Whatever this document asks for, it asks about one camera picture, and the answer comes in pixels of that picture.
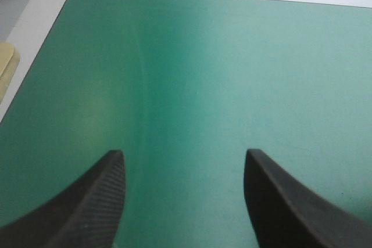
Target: green table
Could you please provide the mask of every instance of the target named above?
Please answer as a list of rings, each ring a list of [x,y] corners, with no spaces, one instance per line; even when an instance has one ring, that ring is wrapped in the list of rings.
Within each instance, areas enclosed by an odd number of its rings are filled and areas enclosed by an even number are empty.
[[[115,247],[257,247],[261,148],[372,221],[372,10],[268,0],[67,0],[0,124],[0,225],[126,154]]]

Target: beige object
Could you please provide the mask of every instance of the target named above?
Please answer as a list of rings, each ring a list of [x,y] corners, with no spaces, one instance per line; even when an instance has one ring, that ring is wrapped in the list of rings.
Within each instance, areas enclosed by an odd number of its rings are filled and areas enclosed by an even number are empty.
[[[0,102],[8,89],[19,60],[19,52],[12,44],[0,42]]]

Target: table top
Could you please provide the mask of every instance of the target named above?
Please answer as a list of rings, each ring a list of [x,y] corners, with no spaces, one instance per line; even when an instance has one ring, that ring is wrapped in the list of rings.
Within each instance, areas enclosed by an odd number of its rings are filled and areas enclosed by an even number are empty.
[[[372,10],[269,0],[67,0],[0,123],[0,225],[126,154],[117,247],[257,247],[261,148],[371,222]]]

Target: green surface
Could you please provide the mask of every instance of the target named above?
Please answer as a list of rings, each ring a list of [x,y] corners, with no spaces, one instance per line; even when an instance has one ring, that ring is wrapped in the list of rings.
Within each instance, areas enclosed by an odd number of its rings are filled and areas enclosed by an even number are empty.
[[[372,221],[372,10],[267,0],[67,0],[0,124],[0,225],[109,149],[116,247],[257,247],[261,148]]]

